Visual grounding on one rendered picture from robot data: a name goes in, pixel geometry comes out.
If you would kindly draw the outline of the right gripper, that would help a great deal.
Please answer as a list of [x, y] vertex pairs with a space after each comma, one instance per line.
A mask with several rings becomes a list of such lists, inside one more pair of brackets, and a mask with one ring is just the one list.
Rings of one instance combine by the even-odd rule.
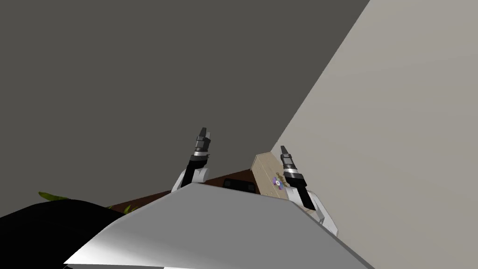
[[297, 168], [295, 166], [295, 163], [292, 159], [291, 154], [288, 153], [288, 151], [286, 150], [286, 148], [283, 145], [281, 145], [280, 158], [281, 158], [281, 161], [282, 161], [283, 169], [285, 171], [297, 171]]

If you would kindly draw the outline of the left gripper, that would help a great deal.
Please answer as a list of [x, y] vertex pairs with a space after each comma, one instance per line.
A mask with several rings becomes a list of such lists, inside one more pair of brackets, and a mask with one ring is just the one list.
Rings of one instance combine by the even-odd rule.
[[203, 127], [196, 138], [195, 154], [206, 154], [209, 150], [211, 142], [211, 133], [207, 132], [207, 128]]

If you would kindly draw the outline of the beige box with purple flower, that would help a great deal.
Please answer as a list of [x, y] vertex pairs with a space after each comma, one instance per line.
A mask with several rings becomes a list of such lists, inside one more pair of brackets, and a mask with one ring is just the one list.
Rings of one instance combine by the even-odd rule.
[[261, 195], [290, 200], [309, 214], [316, 212], [315, 208], [306, 208], [302, 204], [298, 191], [285, 181], [283, 166], [273, 153], [266, 152], [256, 155], [251, 171]]

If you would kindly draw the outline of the dark brown table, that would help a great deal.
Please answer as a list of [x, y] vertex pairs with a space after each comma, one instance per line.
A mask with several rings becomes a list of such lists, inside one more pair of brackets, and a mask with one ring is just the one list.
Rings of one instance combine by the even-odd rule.
[[[253, 175], [253, 172], [250, 169], [235, 172], [235, 173], [228, 174], [228, 175], [224, 175], [224, 176], [221, 176], [221, 177], [216, 177], [216, 178], [213, 178], [213, 179], [209, 179], [209, 180], [205, 181], [204, 184], [211, 185], [211, 186], [216, 186], [216, 187], [222, 187], [223, 183], [224, 183], [224, 180], [226, 178], [252, 182], [252, 184], [254, 184], [254, 186], [255, 186], [255, 193], [260, 194], [259, 188], [257, 186], [256, 180], [255, 180], [254, 175]], [[147, 205], [147, 204], [149, 204], [149, 203], [151, 203], [151, 202], [153, 202], [157, 199], [160, 199], [160, 198], [166, 196], [170, 192], [171, 191], [164, 191], [164, 192], [149, 195], [149, 196], [146, 196], [146, 197], [137, 198], [137, 199], [130, 200], [130, 201], [125, 201], [123, 203], [119, 203], [119, 204], [116, 204], [116, 205], [107, 206], [107, 208], [112, 209], [112, 210], [117, 211], [117, 212], [124, 212], [129, 207], [128, 211], [131, 212], [133, 209], [141, 208], [141, 207], [143, 207], [143, 206], [145, 206], [145, 205]]]

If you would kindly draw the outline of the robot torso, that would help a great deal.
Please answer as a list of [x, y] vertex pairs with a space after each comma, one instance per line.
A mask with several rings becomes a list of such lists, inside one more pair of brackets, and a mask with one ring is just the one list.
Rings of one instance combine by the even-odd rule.
[[187, 269], [374, 269], [289, 200], [190, 184], [117, 219], [66, 261]]

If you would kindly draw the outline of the green leafy plant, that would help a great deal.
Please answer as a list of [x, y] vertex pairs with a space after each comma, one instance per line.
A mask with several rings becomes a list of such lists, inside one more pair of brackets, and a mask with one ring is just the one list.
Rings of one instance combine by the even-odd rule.
[[[42, 192], [42, 191], [39, 191], [38, 194], [39, 194], [40, 197], [46, 199], [47, 201], [69, 199], [67, 197], [57, 196], [57, 195], [53, 195], [53, 194], [50, 194], [50, 193], [47, 193], [47, 192]], [[128, 214], [128, 213], [131, 213], [131, 212], [135, 211], [136, 209], [138, 209], [139, 206], [133, 206], [132, 204], [129, 204], [127, 206], [112, 205], [112, 206], [108, 206], [107, 208], [118, 211], [118, 212], [122, 212], [123, 214]]]

